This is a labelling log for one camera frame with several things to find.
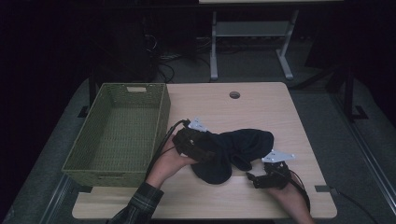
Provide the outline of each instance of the black cable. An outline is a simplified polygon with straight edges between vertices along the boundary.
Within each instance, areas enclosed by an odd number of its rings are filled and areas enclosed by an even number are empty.
[[[345,193],[339,191],[336,188],[333,188],[332,186],[329,186],[330,189],[335,189],[336,192],[343,196],[344,198],[348,199],[350,202],[354,203],[356,206],[359,207],[359,209],[361,209],[361,211],[363,211],[375,224],[378,224],[378,222],[375,220],[375,218],[367,211],[367,209],[365,209],[361,204],[359,204],[358,202],[356,202],[354,199],[352,199],[351,197],[347,196]]]
[[[172,61],[179,60],[182,58],[181,54],[175,54],[175,55],[176,56],[173,56],[172,58],[169,58],[169,59],[161,59],[161,63],[170,63]]]
[[[232,43],[234,42],[234,44],[239,48],[239,52],[240,51],[247,51],[249,50],[249,44],[247,44],[245,41],[243,41],[241,39],[241,37],[239,38],[234,38]]]
[[[187,138],[185,138],[185,139],[183,140],[183,142],[177,144],[177,146],[180,146],[180,145],[184,144],[186,141],[189,141],[189,139],[191,139],[192,136],[195,135],[195,134],[196,134],[196,133],[190,134]],[[166,152],[168,152],[169,150],[171,150],[171,149],[173,149],[173,148],[175,148],[175,147],[177,147],[177,146],[169,147],[169,148],[166,149],[163,153],[161,153],[160,157],[161,157],[163,154],[165,154]]]
[[[209,68],[210,68],[210,64],[203,58],[196,56],[196,59],[201,60],[202,62],[204,62]]]
[[[150,51],[154,50],[158,45],[157,38],[155,38],[154,35],[145,35],[145,37],[149,37],[149,38],[153,39],[153,46],[150,48]]]
[[[220,49],[220,48],[221,48],[221,45],[219,45],[219,46],[217,47],[217,48],[219,48],[219,49],[217,50],[217,53],[218,53],[218,54],[236,54],[236,53],[239,53],[239,52],[241,52],[241,51],[244,51],[244,50],[243,50],[243,47],[242,47],[241,45],[236,45],[237,49],[234,49],[235,47],[233,47],[233,44],[232,44],[232,43],[226,45],[226,47],[228,48],[228,52],[227,52],[227,50],[221,50],[221,49]]]
[[[219,37],[216,38],[216,43],[219,43],[223,38]],[[206,45],[204,46],[198,46],[197,48],[197,54],[205,54],[205,53],[209,53],[212,50],[212,40],[210,40]]]
[[[297,184],[293,179],[284,176],[284,175],[283,175],[282,173],[280,173],[279,171],[277,171],[277,170],[272,170],[272,171],[273,171],[274,173],[277,173],[278,175],[283,176],[285,179],[287,179],[287,180],[289,181],[289,183],[291,183],[295,188],[297,188],[297,190],[300,192],[300,194],[303,196],[303,198],[304,198],[304,200],[305,200],[306,207],[308,208],[308,211],[311,211],[311,202],[310,202],[310,200],[309,200],[309,196],[308,196],[308,194],[306,193],[305,189],[303,189],[303,188],[302,188],[299,184]]]
[[[290,170],[290,171],[291,171],[292,173],[294,173],[294,174],[297,176],[298,180],[300,181],[301,185],[303,186],[303,189],[305,189],[303,180],[301,180],[301,178],[300,178],[294,171],[292,171],[292,170]]]
[[[163,147],[165,146],[165,143],[168,141],[169,137],[171,136],[171,134],[173,133],[173,131],[175,130],[175,128],[180,124],[187,124],[187,122],[189,122],[188,120],[180,120],[178,121],[176,124],[174,124],[169,131],[166,133],[165,137],[163,138],[163,140],[161,141],[160,145],[157,148],[157,151],[155,152],[154,156],[151,159],[151,162],[148,165],[148,169],[146,171],[146,176],[145,176],[145,180],[148,178],[149,173],[151,172],[152,166],[154,165],[155,161],[158,160],[158,158],[160,158],[160,156],[162,155],[162,150]]]
[[[158,72],[163,76],[163,82],[164,83],[169,83],[169,82],[173,81],[173,78],[175,77],[175,70],[173,69],[173,67],[169,66],[167,64],[164,64],[164,63],[159,63],[158,65],[159,66],[165,66],[165,67],[169,68],[172,71],[171,77],[167,77],[166,74],[161,69],[158,70]]]

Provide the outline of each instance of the cable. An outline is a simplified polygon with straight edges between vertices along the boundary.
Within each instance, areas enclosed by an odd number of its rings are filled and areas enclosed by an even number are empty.
[[[161,76],[163,76],[163,82],[164,83],[173,82],[173,78],[175,77],[175,70],[173,69],[173,67],[164,63],[159,63],[158,65],[168,67],[172,71],[171,77],[167,77],[166,74],[160,68],[158,69],[158,73],[160,73]]]
[[[183,142],[177,144],[177,146],[180,146],[180,145],[184,144],[186,141],[189,141],[189,139],[191,139],[195,134],[196,134],[196,133],[190,134],[187,138],[185,138],[185,139],[183,140]],[[167,151],[169,151],[169,150],[171,150],[171,149],[173,149],[173,148],[175,148],[175,147],[177,147],[177,146],[170,147],[170,148],[166,149],[163,153],[161,153],[160,157],[161,157],[163,154],[165,154]]]
[[[155,49],[158,44],[157,38],[154,35],[145,35],[145,37],[151,37],[154,40],[154,46],[151,49]]]
[[[151,159],[151,162],[148,165],[148,169],[146,171],[146,176],[145,176],[145,180],[148,178],[149,173],[151,172],[152,167],[154,166],[154,163],[156,160],[158,160],[158,158],[160,158],[160,156],[162,155],[162,150],[163,147],[165,146],[165,143],[168,141],[169,137],[171,136],[171,134],[173,133],[173,131],[175,130],[175,128],[177,127],[177,125],[179,125],[180,123],[186,124],[187,122],[189,122],[188,120],[180,120],[178,121],[176,124],[174,124],[174,126],[172,126],[169,131],[166,133],[165,137],[163,138],[163,140],[161,141],[160,145],[157,148],[157,151],[155,152],[153,158]]]
[[[301,178],[294,172],[294,171],[292,171],[292,170],[290,170],[292,173],[294,173],[296,176],[297,176],[297,178],[298,178],[298,181],[301,183],[301,185],[303,186],[303,189],[305,189],[305,186],[304,186],[304,183],[303,183],[303,180],[301,180]]]
[[[212,43],[212,39],[210,37],[204,37],[203,40],[205,40],[205,43],[202,45],[197,46],[197,51],[200,49],[208,49],[210,48],[210,44]]]
[[[332,186],[329,186],[330,189],[334,189],[339,195],[343,196],[344,198],[348,199],[350,202],[354,203],[356,206],[359,207],[359,209],[361,209],[361,211],[363,211],[375,224],[379,224],[378,221],[375,220],[375,218],[367,211],[367,209],[365,209],[361,204],[359,204],[358,202],[356,202],[354,199],[352,199],[351,197],[347,196],[345,193],[339,191],[336,188],[333,188]]]
[[[303,196],[303,198],[304,198],[304,200],[305,200],[306,207],[308,208],[308,211],[311,211],[311,202],[310,202],[310,200],[309,200],[308,194],[306,193],[306,190],[303,189],[299,184],[297,184],[293,179],[284,176],[284,175],[283,175],[282,173],[280,173],[279,171],[277,171],[277,170],[272,170],[272,171],[273,171],[274,173],[277,173],[278,175],[283,176],[285,179],[287,179],[287,180],[289,181],[289,183],[291,183],[295,188],[297,188],[297,190],[300,192],[300,194]]]
[[[160,56],[162,63],[169,63],[169,62],[172,62],[173,60],[180,59],[180,58],[181,58],[181,54],[171,54],[171,55]]]
[[[239,53],[241,51],[246,51],[248,50],[248,44],[244,43],[243,41],[237,39],[237,38],[229,38],[230,41],[224,43],[225,41],[223,39],[220,39],[221,41],[216,41],[219,42],[217,48],[218,54],[235,54]]]
[[[201,60],[202,62],[204,62],[204,63],[210,68],[209,62],[207,62],[205,59],[203,59],[203,58],[201,58],[201,57],[198,57],[198,56],[196,56],[196,59]]]

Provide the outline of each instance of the human arm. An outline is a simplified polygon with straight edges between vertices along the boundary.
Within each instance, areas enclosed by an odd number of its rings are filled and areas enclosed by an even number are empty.
[[[196,163],[177,153],[173,137],[171,135],[165,143],[162,155],[155,161],[146,181],[140,185],[128,205],[111,218],[108,224],[148,223],[163,196],[160,190],[163,182],[182,167]]]
[[[296,176],[291,174],[291,178],[299,183]],[[266,190],[273,196],[282,208],[289,214],[289,216],[298,224],[312,224],[315,223],[311,217],[305,200],[301,193],[291,183],[283,189],[270,188]]]

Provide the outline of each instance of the plaid sleeve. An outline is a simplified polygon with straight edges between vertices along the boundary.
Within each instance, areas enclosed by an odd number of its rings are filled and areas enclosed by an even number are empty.
[[[148,223],[163,196],[163,191],[143,182],[128,205],[119,211],[108,224]]]

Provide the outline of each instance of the green wicker basket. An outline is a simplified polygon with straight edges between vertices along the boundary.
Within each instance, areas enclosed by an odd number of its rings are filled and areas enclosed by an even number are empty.
[[[165,84],[105,83],[64,163],[83,186],[138,187],[166,135]]]

